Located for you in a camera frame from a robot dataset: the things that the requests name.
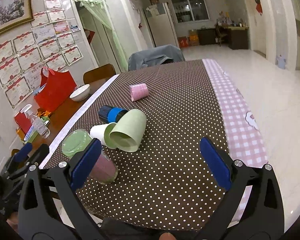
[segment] blue gripper pad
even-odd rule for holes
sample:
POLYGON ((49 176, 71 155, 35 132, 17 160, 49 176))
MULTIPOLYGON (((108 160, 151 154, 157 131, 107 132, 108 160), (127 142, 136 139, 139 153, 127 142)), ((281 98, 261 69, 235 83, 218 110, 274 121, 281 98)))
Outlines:
POLYGON ((213 145, 205 137, 201 139, 200 152, 218 185, 228 191, 231 187, 231 172, 213 145))
POLYGON ((90 147, 85 150, 86 153, 71 173, 70 187, 73 191, 83 187, 83 184, 87 180, 87 177, 101 154, 101 150, 102 147, 99 140, 95 140, 90 147))
POLYGON ((32 144, 31 143, 26 143, 20 151, 18 151, 17 153, 15 153, 15 155, 13 156, 13 160, 16 163, 21 163, 22 161, 24 161, 26 159, 26 157, 28 156, 28 154, 32 151, 32 144))

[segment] polka dot tablecloth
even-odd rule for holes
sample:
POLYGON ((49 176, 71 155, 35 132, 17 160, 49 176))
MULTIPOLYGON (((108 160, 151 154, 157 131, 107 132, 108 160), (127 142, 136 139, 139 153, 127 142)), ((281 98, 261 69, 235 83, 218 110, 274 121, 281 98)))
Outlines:
MULTIPOLYGON (((88 178, 77 195, 91 212, 133 225, 172 230, 200 229, 222 201, 201 158, 208 136, 228 152, 218 101, 201 60, 178 62, 120 74, 79 118, 71 131, 103 124, 103 105, 137 108, 147 116, 146 132, 134 153, 104 152, 119 168, 117 179, 101 185, 88 178), (131 102, 129 85, 146 83, 150 95, 131 102)), ((67 160, 61 144, 45 168, 67 160)))

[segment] spray bottle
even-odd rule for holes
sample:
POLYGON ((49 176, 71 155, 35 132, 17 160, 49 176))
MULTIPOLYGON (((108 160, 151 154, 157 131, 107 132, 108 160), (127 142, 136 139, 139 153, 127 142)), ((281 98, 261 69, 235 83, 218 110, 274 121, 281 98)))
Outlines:
POLYGON ((44 125, 40 117, 32 112, 31 107, 32 105, 30 104, 26 105, 20 112, 25 113, 26 117, 32 123, 34 129, 38 131, 42 138, 47 138, 50 135, 50 130, 44 125))

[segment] glass jar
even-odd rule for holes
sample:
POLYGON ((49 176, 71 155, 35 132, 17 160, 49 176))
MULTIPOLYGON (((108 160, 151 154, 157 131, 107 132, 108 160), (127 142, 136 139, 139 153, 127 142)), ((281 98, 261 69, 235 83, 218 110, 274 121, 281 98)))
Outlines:
MULTIPOLYGON (((62 153, 71 159, 77 152, 84 151, 92 141, 89 133, 84 129, 71 132, 62 142, 62 153)), ((113 182, 118 175, 118 167, 101 151, 101 154, 90 172, 90 176, 101 184, 113 182)))

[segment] wooden chair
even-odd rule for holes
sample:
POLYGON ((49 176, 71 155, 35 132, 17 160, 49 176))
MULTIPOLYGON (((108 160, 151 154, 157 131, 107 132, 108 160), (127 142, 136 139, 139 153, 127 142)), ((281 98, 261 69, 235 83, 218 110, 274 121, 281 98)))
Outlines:
POLYGON ((218 24, 216 24, 216 31, 217 31, 218 43, 219 43, 219 46, 221 47, 222 39, 225 38, 226 36, 228 36, 228 34, 222 33, 220 31, 220 26, 218 24))
POLYGON ((83 74, 84 84, 89 84, 100 79, 111 78, 115 75, 115 70, 112 64, 106 64, 95 68, 83 74))

